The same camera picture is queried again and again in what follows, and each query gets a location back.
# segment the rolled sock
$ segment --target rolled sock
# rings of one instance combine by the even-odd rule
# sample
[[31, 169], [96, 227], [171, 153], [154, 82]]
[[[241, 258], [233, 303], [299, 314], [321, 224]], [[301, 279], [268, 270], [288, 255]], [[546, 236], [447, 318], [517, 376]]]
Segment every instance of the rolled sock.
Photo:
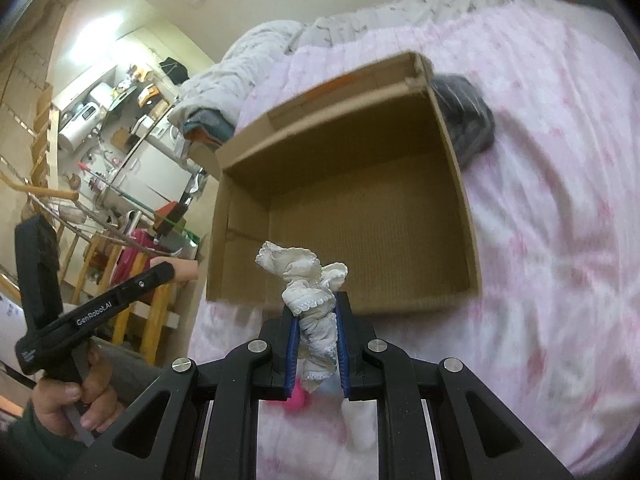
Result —
[[312, 392], [337, 368], [334, 292], [344, 283], [347, 267], [341, 263], [321, 267], [308, 249], [285, 249], [271, 242], [262, 245], [255, 261], [287, 282], [282, 300], [300, 317], [302, 386]]

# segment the finger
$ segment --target finger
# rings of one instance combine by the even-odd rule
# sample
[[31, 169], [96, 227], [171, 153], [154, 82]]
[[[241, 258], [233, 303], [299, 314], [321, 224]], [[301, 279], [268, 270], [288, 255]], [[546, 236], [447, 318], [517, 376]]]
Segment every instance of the finger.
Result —
[[113, 415], [111, 415], [107, 420], [105, 420], [100, 426], [95, 428], [95, 431], [97, 431], [98, 433], [104, 433], [105, 431], [107, 431], [107, 428], [111, 424], [113, 424], [115, 422], [115, 420], [120, 415], [122, 415], [123, 412], [124, 412], [124, 406], [118, 402], [117, 406], [116, 406], [116, 411], [113, 412]]
[[155, 267], [162, 262], [169, 262], [174, 268], [174, 278], [171, 280], [172, 282], [190, 282], [198, 279], [198, 262], [196, 260], [156, 256], [151, 260], [149, 265]]
[[87, 359], [91, 368], [89, 375], [82, 382], [82, 402], [91, 404], [109, 386], [113, 367], [94, 348], [87, 352]]
[[62, 406], [73, 404], [81, 394], [79, 384], [43, 378], [33, 389], [31, 401], [36, 414], [48, 415], [57, 412]]
[[93, 431], [103, 425], [116, 411], [118, 396], [110, 386], [97, 399], [92, 402], [89, 409], [80, 418], [80, 424], [86, 430]]

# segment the green sleeve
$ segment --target green sleeve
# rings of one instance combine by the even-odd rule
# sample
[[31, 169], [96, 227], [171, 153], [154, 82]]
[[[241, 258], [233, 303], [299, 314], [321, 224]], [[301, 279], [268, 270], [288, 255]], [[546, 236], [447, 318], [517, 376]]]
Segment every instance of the green sleeve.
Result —
[[42, 480], [59, 480], [82, 452], [84, 444], [47, 431], [33, 413], [31, 403], [8, 429], [8, 443], [26, 469]]

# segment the metal screw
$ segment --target metal screw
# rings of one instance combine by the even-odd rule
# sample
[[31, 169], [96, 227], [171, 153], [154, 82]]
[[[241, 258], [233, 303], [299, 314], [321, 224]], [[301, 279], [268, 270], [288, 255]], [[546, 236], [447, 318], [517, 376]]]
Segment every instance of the metal screw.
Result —
[[367, 348], [372, 352], [384, 352], [386, 350], [386, 341], [382, 339], [372, 339], [367, 343]]
[[173, 363], [171, 363], [171, 368], [174, 369], [174, 372], [178, 372], [179, 374], [188, 372], [191, 368], [191, 359], [187, 357], [178, 357]]
[[464, 368], [464, 365], [462, 364], [462, 361], [460, 359], [456, 359], [455, 357], [447, 357], [446, 359], [444, 359], [444, 367], [449, 372], [456, 373], [462, 370], [462, 368]]
[[254, 339], [253, 341], [249, 341], [249, 344], [246, 347], [249, 349], [249, 352], [259, 354], [267, 349], [267, 343], [262, 339]]

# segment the rice cooker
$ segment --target rice cooker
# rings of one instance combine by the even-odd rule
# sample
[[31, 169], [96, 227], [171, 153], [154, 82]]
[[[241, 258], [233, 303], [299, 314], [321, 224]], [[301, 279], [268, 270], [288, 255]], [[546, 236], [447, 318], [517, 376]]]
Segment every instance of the rice cooker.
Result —
[[67, 153], [73, 153], [82, 144], [101, 119], [96, 103], [87, 103], [58, 133], [58, 145]]

